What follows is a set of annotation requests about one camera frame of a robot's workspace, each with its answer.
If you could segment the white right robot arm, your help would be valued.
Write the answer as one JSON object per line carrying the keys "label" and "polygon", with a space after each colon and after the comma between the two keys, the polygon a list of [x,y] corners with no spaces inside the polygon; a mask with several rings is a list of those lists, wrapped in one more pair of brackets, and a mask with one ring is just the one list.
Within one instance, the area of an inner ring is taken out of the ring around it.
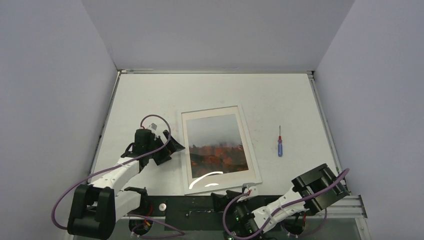
{"label": "white right robot arm", "polygon": [[289,190],[267,205],[250,210],[250,199],[259,196],[255,183],[245,183],[241,192],[212,192],[214,211],[222,212],[222,226],[227,240],[259,240],[277,224],[298,213],[314,216],[346,197],[349,193],[342,180],[349,173],[344,169],[335,175],[323,163],[294,178]]}

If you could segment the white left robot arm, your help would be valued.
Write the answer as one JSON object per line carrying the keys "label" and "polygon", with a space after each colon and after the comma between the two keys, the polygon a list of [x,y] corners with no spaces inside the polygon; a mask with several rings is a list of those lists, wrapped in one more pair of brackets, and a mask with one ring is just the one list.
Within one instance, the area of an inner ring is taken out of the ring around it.
{"label": "white left robot arm", "polygon": [[128,213],[149,216],[154,212],[147,190],[127,187],[126,184],[150,160],[159,166],[171,160],[173,153],[185,149],[168,130],[162,133],[167,143],[152,129],[136,130],[134,141],[124,150],[113,170],[91,183],[76,187],[66,226],[70,235],[107,240],[116,222]]}

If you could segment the blue red screwdriver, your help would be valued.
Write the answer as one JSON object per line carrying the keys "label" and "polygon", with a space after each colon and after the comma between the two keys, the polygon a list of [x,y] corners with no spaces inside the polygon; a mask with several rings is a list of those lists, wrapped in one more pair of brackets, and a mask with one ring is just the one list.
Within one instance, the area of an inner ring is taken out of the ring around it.
{"label": "blue red screwdriver", "polygon": [[280,125],[278,126],[277,155],[278,157],[283,156],[283,142],[282,142],[282,132],[281,132]]}

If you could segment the white picture frame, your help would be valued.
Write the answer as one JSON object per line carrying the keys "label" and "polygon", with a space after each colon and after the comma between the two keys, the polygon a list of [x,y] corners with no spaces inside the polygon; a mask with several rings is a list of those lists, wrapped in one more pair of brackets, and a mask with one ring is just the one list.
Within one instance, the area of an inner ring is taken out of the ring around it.
{"label": "white picture frame", "polygon": [[[187,137],[186,121],[190,119],[207,118],[214,116],[234,114],[237,119],[241,140],[243,143],[248,170],[223,173],[221,171],[209,172],[198,178],[193,178],[191,173],[190,155]],[[178,114],[180,125],[180,140],[185,149],[181,154],[181,170],[183,177],[183,192],[186,195],[202,194],[213,191],[223,191],[241,187],[246,183],[262,183],[259,164],[253,148],[253,143],[244,116],[243,108],[239,104],[217,106],[204,109],[185,110]]]}

